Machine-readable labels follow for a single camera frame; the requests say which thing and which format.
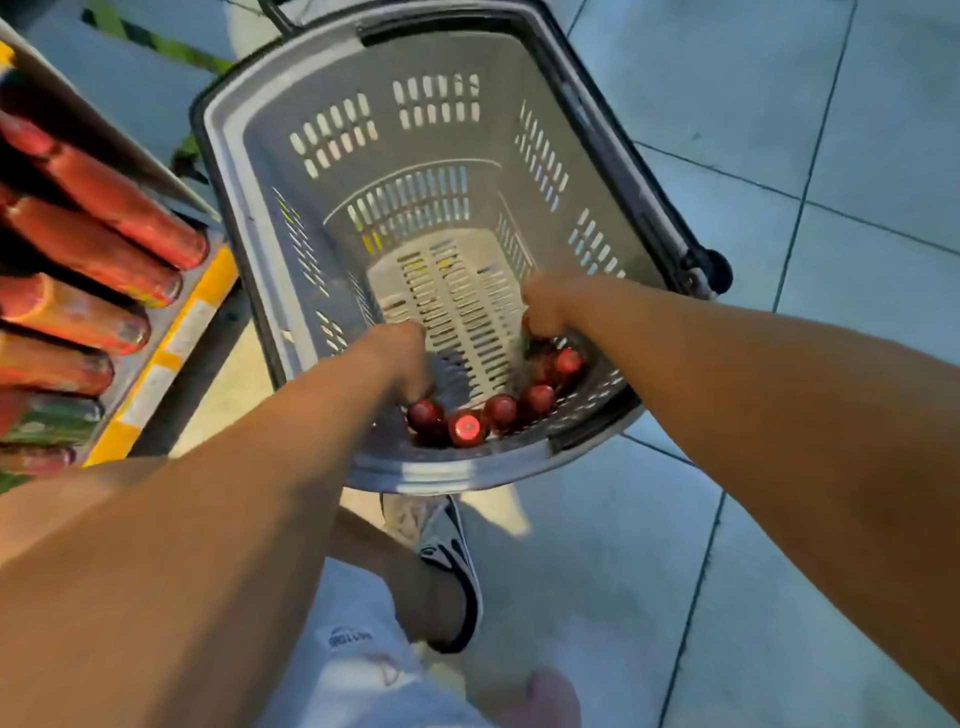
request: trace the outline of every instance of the leg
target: leg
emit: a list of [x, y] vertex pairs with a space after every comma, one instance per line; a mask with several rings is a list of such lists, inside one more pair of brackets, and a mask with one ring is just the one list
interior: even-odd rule
[[412, 550], [346, 508], [333, 523], [328, 555], [387, 583], [396, 620], [410, 642], [448, 643], [460, 632], [466, 604], [456, 576], [427, 566]]

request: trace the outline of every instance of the ankle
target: ankle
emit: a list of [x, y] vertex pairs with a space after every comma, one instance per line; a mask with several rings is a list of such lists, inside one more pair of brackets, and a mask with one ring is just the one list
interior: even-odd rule
[[424, 638], [428, 642], [448, 643], [463, 629], [467, 597], [456, 576], [448, 571], [435, 571], [430, 580], [430, 619]]

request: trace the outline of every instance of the tiled floor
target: tiled floor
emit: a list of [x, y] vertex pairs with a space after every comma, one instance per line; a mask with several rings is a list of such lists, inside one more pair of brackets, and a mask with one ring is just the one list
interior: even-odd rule
[[[347, 3], [300, 0], [294, 14]], [[274, 35], [253, 0], [113, 4], [227, 58]], [[736, 284], [723, 302], [960, 364], [960, 5], [551, 5], [667, 194], [729, 257]], [[37, 24], [37, 44], [168, 156], [208, 76], [80, 26], [79, 6], [63, 0]], [[257, 361], [248, 332], [181, 449], [227, 423], [215, 409], [239, 415], [266, 394]], [[571, 675], [588, 728], [953, 724], [749, 515], [678, 461], [651, 417], [629, 435], [560, 472], [466, 498], [489, 603], [463, 663], [471, 694], [546, 662]]]

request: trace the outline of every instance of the gray plastic basket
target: gray plastic basket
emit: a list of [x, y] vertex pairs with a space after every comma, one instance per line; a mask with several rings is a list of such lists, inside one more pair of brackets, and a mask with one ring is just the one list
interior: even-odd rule
[[[447, 406], [510, 385], [537, 266], [704, 298], [730, 285], [541, 3], [371, 4], [293, 27], [204, 92], [194, 130], [276, 384], [375, 322], [427, 329]], [[602, 357], [547, 419], [415, 447], [385, 411], [349, 484], [450, 493], [555, 468], [643, 411]]]

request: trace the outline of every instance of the black sneaker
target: black sneaker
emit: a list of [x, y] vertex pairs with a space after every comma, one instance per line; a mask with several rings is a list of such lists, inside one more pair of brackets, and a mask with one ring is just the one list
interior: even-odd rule
[[483, 618], [483, 596], [467, 550], [457, 502], [451, 496], [416, 497], [390, 493], [380, 496], [380, 506], [389, 531], [413, 546], [424, 563], [451, 572], [464, 588], [467, 609], [460, 634], [448, 643], [428, 643], [442, 654], [462, 652]]

